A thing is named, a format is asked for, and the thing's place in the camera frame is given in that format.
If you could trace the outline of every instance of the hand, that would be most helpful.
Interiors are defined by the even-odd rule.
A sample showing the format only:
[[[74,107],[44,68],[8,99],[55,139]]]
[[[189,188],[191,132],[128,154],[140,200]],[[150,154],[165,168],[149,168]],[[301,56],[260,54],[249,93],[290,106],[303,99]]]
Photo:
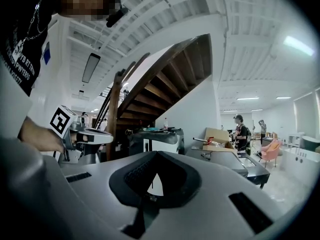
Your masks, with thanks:
[[[58,151],[65,152],[62,140],[51,129],[36,125],[30,118],[26,118],[20,130],[20,139],[29,143],[39,151]],[[71,134],[72,143],[77,142],[77,133]],[[83,136],[83,141],[88,141],[88,136]]]

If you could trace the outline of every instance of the floor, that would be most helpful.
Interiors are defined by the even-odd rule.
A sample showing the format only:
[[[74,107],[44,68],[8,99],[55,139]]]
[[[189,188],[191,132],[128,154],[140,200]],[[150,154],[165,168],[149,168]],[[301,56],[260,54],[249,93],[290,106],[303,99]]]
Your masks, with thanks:
[[[251,157],[257,162],[260,158],[254,155],[254,153],[260,150],[260,140],[254,140],[253,148],[251,148]],[[270,172],[269,180],[262,190],[274,199],[280,209],[286,213],[294,206],[304,202],[308,198],[311,188],[297,181],[295,178],[290,177],[281,168],[281,162],[282,156],[279,155],[276,159],[276,167],[274,160],[268,161],[267,163],[261,160],[259,163],[263,167],[265,167],[266,163],[266,169]]]

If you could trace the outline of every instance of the pink armchair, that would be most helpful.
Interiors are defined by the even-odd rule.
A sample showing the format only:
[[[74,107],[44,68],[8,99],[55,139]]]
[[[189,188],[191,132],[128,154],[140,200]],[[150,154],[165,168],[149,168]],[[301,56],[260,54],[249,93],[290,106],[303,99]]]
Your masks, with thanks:
[[[282,142],[274,139],[268,146],[261,147],[261,159],[265,160],[264,168],[267,166],[267,161],[275,159],[275,167],[277,167],[277,156],[279,155],[279,150]]]

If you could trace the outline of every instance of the person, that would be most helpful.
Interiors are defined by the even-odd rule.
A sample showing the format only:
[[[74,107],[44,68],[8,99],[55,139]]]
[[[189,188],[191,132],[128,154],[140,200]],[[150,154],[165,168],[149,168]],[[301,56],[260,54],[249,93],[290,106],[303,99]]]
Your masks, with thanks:
[[[125,88],[125,90],[123,91],[124,93],[124,99],[128,96],[129,91],[128,91],[128,87]]]
[[[90,127],[90,118],[88,114],[85,114],[84,123],[85,123],[85,127]]]
[[[30,96],[40,71],[42,46],[48,34],[53,13],[61,16],[90,20],[105,20],[121,9],[120,0],[0,0],[1,17],[5,24],[0,35],[0,60],[10,75]],[[61,139],[53,130],[36,125],[30,118],[24,120],[18,135],[21,141],[39,151],[63,153]],[[77,135],[72,134],[73,143]]]
[[[234,122],[237,124],[235,128],[235,148],[238,151],[238,153],[245,153],[247,148],[247,127],[243,124],[244,118],[242,115],[237,114],[234,117]]]
[[[105,132],[107,127],[107,119],[103,119],[100,125],[100,131]]]
[[[260,146],[262,146],[262,139],[264,138],[264,137],[266,137],[266,132],[267,132],[267,125],[265,124],[265,121],[264,120],[260,120],[259,121],[259,125],[261,126],[261,139],[260,139]]]

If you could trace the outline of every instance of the cardboard box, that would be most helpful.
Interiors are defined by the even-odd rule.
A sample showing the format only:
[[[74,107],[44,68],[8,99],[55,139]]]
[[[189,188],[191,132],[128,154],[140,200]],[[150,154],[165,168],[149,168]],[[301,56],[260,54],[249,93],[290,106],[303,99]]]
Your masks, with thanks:
[[[219,130],[214,128],[206,128],[204,139],[207,140],[210,137],[214,137],[213,141],[218,143],[225,143],[225,147],[217,147],[214,145],[203,145],[203,150],[218,151],[218,152],[232,152],[237,155],[237,150],[229,141],[229,132],[226,130]]]

